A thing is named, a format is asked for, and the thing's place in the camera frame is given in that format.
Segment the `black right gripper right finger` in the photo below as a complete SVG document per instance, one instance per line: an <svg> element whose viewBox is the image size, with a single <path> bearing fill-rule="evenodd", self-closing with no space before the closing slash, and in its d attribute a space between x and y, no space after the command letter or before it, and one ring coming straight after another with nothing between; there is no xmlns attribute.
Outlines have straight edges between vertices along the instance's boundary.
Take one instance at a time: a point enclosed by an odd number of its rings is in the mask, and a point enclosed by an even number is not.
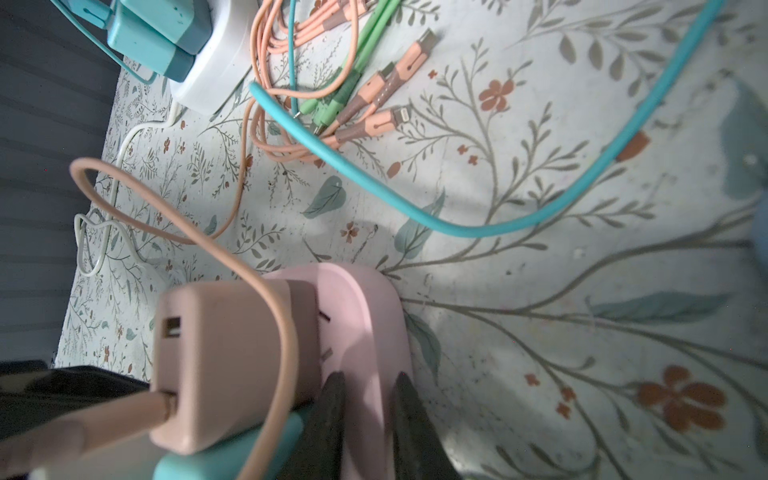
<svg viewBox="0 0 768 480"><path fill-rule="evenodd" d="M396 479L462 479L405 372L400 372L395 382L392 421Z"/></svg>

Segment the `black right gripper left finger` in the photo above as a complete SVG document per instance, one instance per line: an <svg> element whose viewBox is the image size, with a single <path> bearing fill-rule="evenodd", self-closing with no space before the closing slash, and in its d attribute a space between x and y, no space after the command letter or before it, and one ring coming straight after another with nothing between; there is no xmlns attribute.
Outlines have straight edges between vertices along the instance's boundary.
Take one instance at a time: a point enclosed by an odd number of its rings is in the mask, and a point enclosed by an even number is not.
<svg viewBox="0 0 768 480"><path fill-rule="evenodd" d="M326 379L295 449L277 479L340 478L345 407L345 375L337 371Z"/></svg>

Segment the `pink power strip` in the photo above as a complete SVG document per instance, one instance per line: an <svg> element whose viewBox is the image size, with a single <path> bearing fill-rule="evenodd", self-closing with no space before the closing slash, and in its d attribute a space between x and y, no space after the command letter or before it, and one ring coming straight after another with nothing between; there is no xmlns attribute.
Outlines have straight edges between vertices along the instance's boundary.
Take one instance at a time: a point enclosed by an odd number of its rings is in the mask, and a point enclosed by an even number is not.
<svg viewBox="0 0 768 480"><path fill-rule="evenodd" d="M400 297L387 277L354 264L313 263L269 273L316 290L322 378L346 383L342 479L395 477L390 401L397 377L413 374Z"/></svg>

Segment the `pink USB charger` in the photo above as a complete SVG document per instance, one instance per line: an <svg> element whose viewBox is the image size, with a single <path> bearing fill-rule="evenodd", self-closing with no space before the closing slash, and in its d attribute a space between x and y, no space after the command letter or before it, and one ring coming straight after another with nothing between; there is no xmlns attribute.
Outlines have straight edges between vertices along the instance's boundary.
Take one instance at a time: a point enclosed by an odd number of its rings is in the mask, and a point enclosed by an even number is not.
<svg viewBox="0 0 768 480"><path fill-rule="evenodd" d="M279 330L243 281L194 282L166 291L155 312L151 388L177 398L150 434L190 455L263 422L277 384Z"/></svg>

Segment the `teal USB charger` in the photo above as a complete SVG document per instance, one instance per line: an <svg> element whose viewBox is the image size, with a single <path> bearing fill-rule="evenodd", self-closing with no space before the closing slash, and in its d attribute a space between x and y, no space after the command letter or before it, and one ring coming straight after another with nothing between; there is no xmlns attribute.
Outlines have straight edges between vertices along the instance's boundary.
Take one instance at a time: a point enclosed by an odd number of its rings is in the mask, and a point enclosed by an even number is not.
<svg viewBox="0 0 768 480"><path fill-rule="evenodd" d="M296 448L313 407L307 403L290 413L264 479L277 478ZM257 426L193 455L167 453L156 465L153 479L236 479L261 433L262 426Z"/></svg>

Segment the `white power adapter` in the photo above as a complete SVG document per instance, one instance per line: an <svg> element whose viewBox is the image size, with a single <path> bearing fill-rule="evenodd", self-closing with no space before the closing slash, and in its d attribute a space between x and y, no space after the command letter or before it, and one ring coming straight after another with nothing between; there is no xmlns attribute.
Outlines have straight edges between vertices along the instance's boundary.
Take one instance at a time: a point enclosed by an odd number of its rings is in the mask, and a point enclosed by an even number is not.
<svg viewBox="0 0 768 480"><path fill-rule="evenodd" d="M164 130L164 129L170 128L178 121L180 110L181 110L180 104L176 100L172 100L168 107L166 118L164 120L147 121L147 122L139 123L133 126L127 132L127 134L125 135L125 137L123 138L123 140L119 145L119 148L115 157L114 165L117 167L120 167L123 164L123 161L128 153L129 147L133 139L138 134L142 133L144 130L147 130L147 129ZM73 224L75 243L77 246L77 256L76 256L77 271L85 277L96 276L105 265L107 250L109 247L109 242L110 242L110 238L112 236L113 230L115 230L118 236L121 237L123 240L126 240L129 238L126 228L123 227L119 222L115 221L109 216L102 216L100 220L96 222L90 217L90 214L92 213L97 213L97 210L91 210L88 214L76 214L74 216L74 224ZM86 257L87 243L84 240L85 233L88 228L91 228L97 231L100 231L100 230L104 231L102 236L102 243L99 247L97 258L95 262L92 263L90 266L87 265L87 257Z"/></svg>

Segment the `white power strip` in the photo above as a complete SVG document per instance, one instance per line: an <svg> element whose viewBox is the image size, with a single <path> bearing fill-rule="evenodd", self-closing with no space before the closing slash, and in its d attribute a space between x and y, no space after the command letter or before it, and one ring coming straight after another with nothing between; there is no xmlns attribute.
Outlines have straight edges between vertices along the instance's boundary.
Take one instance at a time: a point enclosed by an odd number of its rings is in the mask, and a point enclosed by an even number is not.
<svg viewBox="0 0 768 480"><path fill-rule="evenodd" d="M170 81L172 98L201 115L218 111L251 69L250 31L257 0L209 1L212 34L186 79Z"/></svg>

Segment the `teal charger on white strip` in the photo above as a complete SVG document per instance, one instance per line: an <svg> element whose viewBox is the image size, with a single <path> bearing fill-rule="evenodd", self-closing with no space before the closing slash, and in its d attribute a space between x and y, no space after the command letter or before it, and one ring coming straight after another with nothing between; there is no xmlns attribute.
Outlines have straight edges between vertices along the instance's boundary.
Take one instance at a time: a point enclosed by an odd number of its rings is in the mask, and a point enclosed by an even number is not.
<svg viewBox="0 0 768 480"><path fill-rule="evenodd" d="M123 1L52 1L99 50L149 85L156 76L183 82L194 57L131 11Z"/></svg>

